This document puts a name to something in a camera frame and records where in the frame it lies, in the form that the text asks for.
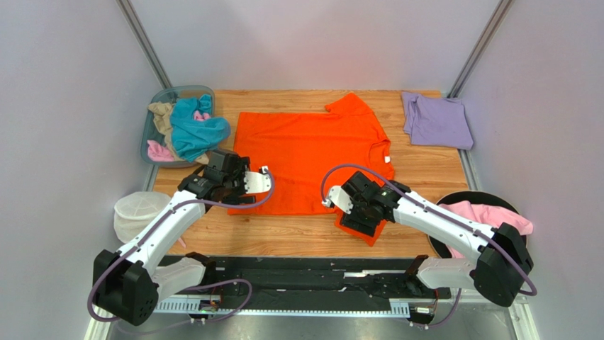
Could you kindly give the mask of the orange t shirt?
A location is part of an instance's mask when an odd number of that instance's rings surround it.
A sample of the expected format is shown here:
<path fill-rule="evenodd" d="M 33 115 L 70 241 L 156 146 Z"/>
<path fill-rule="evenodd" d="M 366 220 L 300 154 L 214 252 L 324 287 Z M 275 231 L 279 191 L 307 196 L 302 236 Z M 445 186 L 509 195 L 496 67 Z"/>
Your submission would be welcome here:
<path fill-rule="evenodd" d="M 320 184 L 329 170 L 358 164 L 393 179 L 391 140 L 373 110 L 349 93 L 327 104 L 324 113 L 241 112 L 234 150 L 249 157 L 251 167 L 268 166 L 275 186 L 269 201 L 229 215 L 324 215 L 334 213 L 336 227 L 346 232 L 343 212 L 326 208 Z"/>

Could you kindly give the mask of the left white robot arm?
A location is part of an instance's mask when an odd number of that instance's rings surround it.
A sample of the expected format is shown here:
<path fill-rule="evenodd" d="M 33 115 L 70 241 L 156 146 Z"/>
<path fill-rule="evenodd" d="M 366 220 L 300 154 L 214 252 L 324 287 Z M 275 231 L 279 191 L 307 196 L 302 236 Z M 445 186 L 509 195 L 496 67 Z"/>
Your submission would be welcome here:
<path fill-rule="evenodd" d="M 244 210 L 267 202 L 274 192 L 268 166 L 251 169 L 249 157 L 219 149 L 177 186 L 166 207 L 143 231 L 116 251 L 101 251 L 94 259 L 93 285 L 86 307 L 97 322 L 146 322 L 171 296 L 189 291 L 211 292 L 237 279 L 219 282 L 216 263 L 190 252 L 161 266 L 172 245 L 211 208 Z"/>

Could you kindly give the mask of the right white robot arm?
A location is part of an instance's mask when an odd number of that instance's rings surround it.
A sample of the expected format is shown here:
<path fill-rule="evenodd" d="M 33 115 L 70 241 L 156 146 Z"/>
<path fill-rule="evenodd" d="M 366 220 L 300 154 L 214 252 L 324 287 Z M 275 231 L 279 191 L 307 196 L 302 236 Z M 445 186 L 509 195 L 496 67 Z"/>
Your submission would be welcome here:
<path fill-rule="evenodd" d="M 356 171 L 342 185 L 332 186 L 323 200 L 344 214 L 342 224 L 366 236 L 376 235 L 381 222 L 419 230 L 461 254 L 429 257 L 416 276 L 426 287 L 473 289 L 488 301 L 509 307 L 519 294 L 535 295 L 529 279 L 534 266 L 519 231 L 474 222 L 425 200 L 409 187 L 387 181 L 380 185 Z"/>

